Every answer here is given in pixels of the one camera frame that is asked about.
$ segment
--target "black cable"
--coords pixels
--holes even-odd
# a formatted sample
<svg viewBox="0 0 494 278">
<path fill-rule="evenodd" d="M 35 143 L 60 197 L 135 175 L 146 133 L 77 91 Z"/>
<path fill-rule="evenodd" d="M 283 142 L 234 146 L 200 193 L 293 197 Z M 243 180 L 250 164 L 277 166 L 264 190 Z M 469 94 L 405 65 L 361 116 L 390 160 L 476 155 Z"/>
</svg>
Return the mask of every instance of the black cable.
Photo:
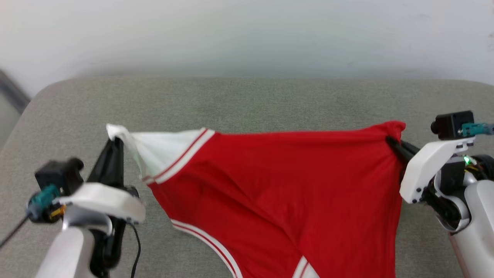
<svg viewBox="0 0 494 278">
<path fill-rule="evenodd" d="M 21 222 L 19 222 L 17 226 L 15 226 L 15 228 L 12 231 L 10 231 L 10 233 L 4 239 L 2 239 L 0 243 L 0 249 L 3 248 L 3 246 L 19 231 L 19 229 L 24 225 L 24 223 L 28 219 L 29 219 L 29 214 L 26 214 L 26 216 L 24 216 Z"/>
<path fill-rule="evenodd" d="M 141 255 L 141 241 L 139 240 L 139 235 L 137 235 L 137 229 L 135 228 L 134 224 L 130 222 L 128 224 L 132 227 L 132 229 L 134 229 L 135 239 L 137 239 L 138 246 L 137 256 L 135 257 L 134 266 L 132 267 L 132 273 L 130 274 L 130 278 L 134 278 L 135 269 L 137 268 L 137 262 L 139 261 L 139 256 Z"/>
</svg>

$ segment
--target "teal connector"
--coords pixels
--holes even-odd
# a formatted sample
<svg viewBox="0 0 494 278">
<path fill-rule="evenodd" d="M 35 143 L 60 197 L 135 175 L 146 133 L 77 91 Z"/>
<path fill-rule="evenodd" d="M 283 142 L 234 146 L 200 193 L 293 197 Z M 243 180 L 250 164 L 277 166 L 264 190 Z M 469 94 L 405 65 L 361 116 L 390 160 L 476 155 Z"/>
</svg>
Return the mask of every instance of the teal connector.
<svg viewBox="0 0 494 278">
<path fill-rule="evenodd" d="M 47 209 L 52 201 L 60 196 L 60 192 L 55 185 L 49 185 L 31 198 L 31 202 L 26 210 L 27 215 L 32 215 L 34 218 L 40 218 L 43 211 Z"/>
<path fill-rule="evenodd" d="M 467 136 L 475 136 L 479 134 L 493 135 L 494 134 L 494 124 L 472 124 L 466 123 L 461 125 L 461 130 L 458 132 L 461 133 L 464 137 Z"/>
</svg>

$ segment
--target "red fabric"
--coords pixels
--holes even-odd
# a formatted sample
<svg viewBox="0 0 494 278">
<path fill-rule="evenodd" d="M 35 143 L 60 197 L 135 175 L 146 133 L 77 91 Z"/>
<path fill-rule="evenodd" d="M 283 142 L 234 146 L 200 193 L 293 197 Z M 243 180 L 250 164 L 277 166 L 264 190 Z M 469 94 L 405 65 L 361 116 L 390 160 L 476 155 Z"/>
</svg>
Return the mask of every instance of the red fabric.
<svg viewBox="0 0 494 278">
<path fill-rule="evenodd" d="M 393 278 L 402 165 L 385 138 L 404 128 L 216 133 L 150 188 L 170 218 L 220 241 L 245 278 L 292 277 L 301 255 L 321 278 Z"/>
</svg>

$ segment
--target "red and white jersey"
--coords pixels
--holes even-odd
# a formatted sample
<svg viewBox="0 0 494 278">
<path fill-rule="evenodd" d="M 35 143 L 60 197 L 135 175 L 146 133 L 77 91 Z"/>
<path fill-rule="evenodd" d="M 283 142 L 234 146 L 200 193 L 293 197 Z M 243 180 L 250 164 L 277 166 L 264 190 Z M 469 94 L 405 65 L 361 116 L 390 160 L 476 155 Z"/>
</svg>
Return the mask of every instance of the red and white jersey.
<svg viewBox="0 0 494 278">
<path fill-rule="evenodd" d="M 129 133 L 108 126 L 174 227 L 235 278 L 394 278 L 402 165 L 386 136 L 357 131 Z"/>
</svg>

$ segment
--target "white stripe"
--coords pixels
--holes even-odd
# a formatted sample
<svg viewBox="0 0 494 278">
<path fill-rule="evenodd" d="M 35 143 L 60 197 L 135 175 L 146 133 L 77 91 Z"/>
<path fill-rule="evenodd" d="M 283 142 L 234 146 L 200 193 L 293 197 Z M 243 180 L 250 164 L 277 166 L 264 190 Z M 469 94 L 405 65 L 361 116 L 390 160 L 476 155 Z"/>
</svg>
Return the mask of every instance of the white stripe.
<svg viewBox="0 0 494 278">
<path fill-rule="evenodd" d="M 156 179 L 156 183 L 162 184 L 178 173 L 213 135 L 214 130 L 207 130 L 173 167 Z M 152 182 L 153 179 L 146 179 L 146 183 L 151 184 Z"/>
<path fill-rule="evenodd" d="M 216 240 L 214 237 L 207 234 L 207 232 L 201 230 L 200 228 L 198 228 L 196 226 L 192 226 L 190 224 L 183 223 L 183 222 L 180 222 L 180 221 L 177 221 L 174 219 L 171 219 L 171 222 L 172 222 L 173 227 L 175 229 L 180 230 L 182 232 L 186 232 L 190 235 L 193 235 L 193 236 L 197 237 L 198 239 L 200 239 L 205 244 L 207 244 L 209 247 L 211 247 L 211 249 L 213 249 L 218 254 L 218 256 L 223 260 L 226 267 L 228 267 L 228 269 L 230 270 L 230 272 L 233 275 L 233 278 L 243 278 L 242 273 L 240 272 L 240 268 L 237 265 L 237 262 L 235 262 L 235 259 L 232 257 L 230 252 L 228 252 L 228 250 L 225 248 L 225 246 L 223 246 L 223 244 L 221 244 L 218 240 Z M 191 232 L 188 229 L 181 228 L 177 225 L 180 225 L 180 226 L 186 227 L 190 230 L 193 230 L 194 232 L 196 232 L 197 234 L 200 234 L 201 236 L 198 236 L 196 233 Z"/>
<path fill-rule="evenodd" d="M 297 268 L 295 268 L 292 278 L 319 278 L 319 275 L 317 275 L 316 271 L 307 262 L 307 259 L 302 256 L 298 262 Z"/>
<path fill-rule="evenodd" d="M 304 256 L 300 258 L 300 261 L 298 262 L 297 268 L 295 269 L 295 272 L 293 273 L 293 278 L 300 278 L 302 277 L 302 271 L 304 271 L 305 264 L 307 264 L 307 260 L 305 259 Z"/>
</svg>

